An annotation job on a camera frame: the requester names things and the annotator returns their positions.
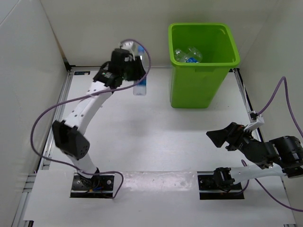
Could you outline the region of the blue label water bottle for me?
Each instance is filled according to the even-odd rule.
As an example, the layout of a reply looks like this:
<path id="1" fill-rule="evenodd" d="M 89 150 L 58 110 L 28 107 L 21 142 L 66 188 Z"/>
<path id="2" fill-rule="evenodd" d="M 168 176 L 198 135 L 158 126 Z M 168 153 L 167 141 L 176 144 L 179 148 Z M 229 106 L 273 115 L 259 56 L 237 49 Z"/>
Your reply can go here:
<path id="1" fill-rule="evenodd" d="M 137 51 L 138 51 L 138 54 L 140 56 L 143 68 L 144 68 L 145 71 L 147 71 L 147 69 L 148 69 L 148 61 L 147 61 L 148 58 L 147 58 L 147 55 L 145 54 L 145 50 L 142 46 L 138 46 Z M 145 96 L 146 92 L 147 92 L 146 82 L 147 82 L 147 79 L 142 80 L 138 85 L 134 86 L 133 87 L 133 95 L 135 95 L 135 96 Z"/>

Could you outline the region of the dark blue label bottle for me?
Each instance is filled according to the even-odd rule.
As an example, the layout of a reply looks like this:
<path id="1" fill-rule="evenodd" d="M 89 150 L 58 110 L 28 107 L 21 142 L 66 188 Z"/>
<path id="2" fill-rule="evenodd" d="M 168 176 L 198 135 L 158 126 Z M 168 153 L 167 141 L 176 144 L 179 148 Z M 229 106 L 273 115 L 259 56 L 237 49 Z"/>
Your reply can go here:
<path id="1" fill-rule="evenodd" d="M 174 51 L 174 57 L 177 62 L 181 63 L 200 63 L 200 61 L 197 61 L 195 58 L 188 55 L 188 50 L 187 52 L 184 52 L 181 49 L 176 49 Z"/>

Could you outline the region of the clear crinkled plastic bottle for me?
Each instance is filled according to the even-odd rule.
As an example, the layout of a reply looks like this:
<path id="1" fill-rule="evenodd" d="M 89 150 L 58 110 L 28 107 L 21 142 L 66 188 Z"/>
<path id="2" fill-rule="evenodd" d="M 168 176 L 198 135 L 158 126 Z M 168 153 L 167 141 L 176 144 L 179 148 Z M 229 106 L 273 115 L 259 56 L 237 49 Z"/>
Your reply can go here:
<path id="1" fill-rule="evenodd" d="M 197 48 L 190 46 L 187 49 L 188 49 L 188 55 L 190 57 L 195 58 L 197 61 L 201 61 L 202 60 L 203 56 L 202 56 L 201 52 Z"/>

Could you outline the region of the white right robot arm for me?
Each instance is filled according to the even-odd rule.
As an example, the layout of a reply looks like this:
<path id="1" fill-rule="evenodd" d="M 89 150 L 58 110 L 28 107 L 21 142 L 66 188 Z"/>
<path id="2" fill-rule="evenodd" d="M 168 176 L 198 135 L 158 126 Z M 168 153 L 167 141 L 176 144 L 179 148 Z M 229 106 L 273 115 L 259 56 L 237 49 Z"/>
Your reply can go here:
<path id="1" fill-rule="evenodd" d="M 228 151 L 240 151 L 254 163 L 253 167 L 219 167 L 214 170 L 213 185 L 218 189 L 230 189 L 240 182 L 266 176 L 303 175 L 303 147 L 295 136 L 283 136 L 268 142 L 261 142 L 252 136 L 252 124 L 244 126 L 235 122 L 221 130 L 206 134 L 213 144 L 220 148 L 228 143 Z"/>

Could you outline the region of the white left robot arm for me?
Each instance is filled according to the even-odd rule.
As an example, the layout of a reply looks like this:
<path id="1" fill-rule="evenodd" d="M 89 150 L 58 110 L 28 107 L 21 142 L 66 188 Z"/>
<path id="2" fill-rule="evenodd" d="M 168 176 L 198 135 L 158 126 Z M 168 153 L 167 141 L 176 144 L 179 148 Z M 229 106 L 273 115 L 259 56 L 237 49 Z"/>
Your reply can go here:
<path id="1" fill-rule="evenodd" d="M 67 117 L 52 124 L 56 147 L 71 160 L 80 181 L 89 189 L 99 187 L 100 171 L 88 154 L 90 143 L 84 136 L 86 129 L 99 108 L 124 80 L 137 85 L 146 79 L 148 68 L 144 66 L 144 56 L 142 46 L 114 49 L 111 60 L 105 62 L 93 77 L 86 97 L 80 99 Z"/>

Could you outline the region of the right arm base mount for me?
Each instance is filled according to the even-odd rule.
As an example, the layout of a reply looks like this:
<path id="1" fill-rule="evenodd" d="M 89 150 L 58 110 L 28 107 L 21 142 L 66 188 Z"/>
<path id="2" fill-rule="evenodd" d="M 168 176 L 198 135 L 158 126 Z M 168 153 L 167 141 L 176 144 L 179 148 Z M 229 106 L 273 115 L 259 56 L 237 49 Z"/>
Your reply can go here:
<path id="1" fill-rule="evenodd" d="M 241 183 L 230 186 L 217 186 L 213 172 L 197 172 L 200 200 L 243 200 L 244 192 Z"/>

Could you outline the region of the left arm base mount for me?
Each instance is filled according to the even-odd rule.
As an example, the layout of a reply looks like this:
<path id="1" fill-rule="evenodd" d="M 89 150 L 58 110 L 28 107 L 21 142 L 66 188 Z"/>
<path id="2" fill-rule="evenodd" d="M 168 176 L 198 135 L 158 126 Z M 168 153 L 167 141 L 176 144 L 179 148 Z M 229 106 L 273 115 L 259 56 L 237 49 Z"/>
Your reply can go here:
<path id="1" fill-rule="evenodd" d="M 75 173 L 71 185 L 71 198 L 110 199 L 114 191 L 114 175 L 94 176 L 93 181 L 85 180 Z"/>

